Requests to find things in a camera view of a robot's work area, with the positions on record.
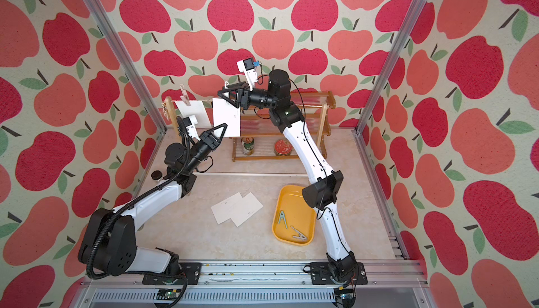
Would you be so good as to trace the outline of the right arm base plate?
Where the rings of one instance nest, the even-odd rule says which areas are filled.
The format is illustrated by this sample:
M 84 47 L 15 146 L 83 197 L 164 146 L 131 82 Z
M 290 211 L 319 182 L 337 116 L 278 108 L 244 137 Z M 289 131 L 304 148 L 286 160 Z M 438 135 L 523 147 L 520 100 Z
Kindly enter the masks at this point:
M 303 267 L 313 285 L 366 285 L 368 279 L 363 263 L 309 263 Z

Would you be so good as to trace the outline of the teal clothespin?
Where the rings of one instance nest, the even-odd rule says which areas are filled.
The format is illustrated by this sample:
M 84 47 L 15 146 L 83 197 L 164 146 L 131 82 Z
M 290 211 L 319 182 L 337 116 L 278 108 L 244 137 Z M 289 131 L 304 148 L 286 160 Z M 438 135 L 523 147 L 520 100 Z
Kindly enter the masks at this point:
M 287 222 L 286 222 L 286 215 L 285 215 L 284 211 L 279 211 L 277 224 L 278 225 L 279 224 L 284 224 L 285 228 L 288 227 Z

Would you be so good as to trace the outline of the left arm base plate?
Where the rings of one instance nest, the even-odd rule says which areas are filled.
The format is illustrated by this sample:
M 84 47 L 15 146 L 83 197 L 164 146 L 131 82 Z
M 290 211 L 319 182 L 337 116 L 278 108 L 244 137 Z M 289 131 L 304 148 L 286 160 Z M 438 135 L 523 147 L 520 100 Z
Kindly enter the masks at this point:
M 201 273 L 202 263 L 177 263 L 165 273 L 144 274 L 142 283 L 144 285 L 197 285 Z

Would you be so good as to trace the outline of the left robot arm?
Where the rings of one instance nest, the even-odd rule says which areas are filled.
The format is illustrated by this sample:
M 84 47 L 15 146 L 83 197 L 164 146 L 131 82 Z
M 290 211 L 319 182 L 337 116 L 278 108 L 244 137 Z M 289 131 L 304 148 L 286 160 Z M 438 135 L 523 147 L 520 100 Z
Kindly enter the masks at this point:
M 99 208 L 90 217 L 78 260 L 92 280 L 122 274 L 179 279 L 183 276 L 179 257 L 166 249 L 144 249 L 137 245 L 137 231 L 154 215 L 190 193 L 200 163 L 208 159 L 223 141 L 227 124 L 203 131 L 191 131 L 188 118 L 178 118 L 180 142 L 169 145 L 163 181 L 135 199 L 110 210 Z

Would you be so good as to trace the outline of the grey clothespin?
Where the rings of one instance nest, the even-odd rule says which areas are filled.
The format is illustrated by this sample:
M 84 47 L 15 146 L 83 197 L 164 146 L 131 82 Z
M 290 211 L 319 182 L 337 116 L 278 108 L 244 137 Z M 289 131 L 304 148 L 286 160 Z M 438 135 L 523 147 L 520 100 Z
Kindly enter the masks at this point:
M 293 239 L 296 239 L 296 240 L 301 241 L 301 242 L 306 242 L 308 240 L 307 236 L 304 235 L 298 229 L 296 229 L 293 225 L 291 226 L 291 229 L 294 232 L 294 234 L 291 236 Z

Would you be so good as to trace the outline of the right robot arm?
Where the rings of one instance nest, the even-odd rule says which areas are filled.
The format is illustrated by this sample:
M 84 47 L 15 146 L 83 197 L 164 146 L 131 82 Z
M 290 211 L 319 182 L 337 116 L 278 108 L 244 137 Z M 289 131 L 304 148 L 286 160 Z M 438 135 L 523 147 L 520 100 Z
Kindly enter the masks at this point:
M 273 70 L 266 89 L 251 88 L 245 83 L 233 84 L 219 90 L 218 97 L 237 109 L 248 110 L 253 106 L 269 110 L 271 122 L 292 144 L 307 172 L 310 185 L 302 190 L 302 195 L 306 204 L 317 211 L 331 277 L 338 284 L 347 283 L 359 276 L 359 267 L 338 216 L 337 194 L 344 176 L 327 163 L 311 137 L 303 109 L 292 101 L 293 85 L 286 71 Z

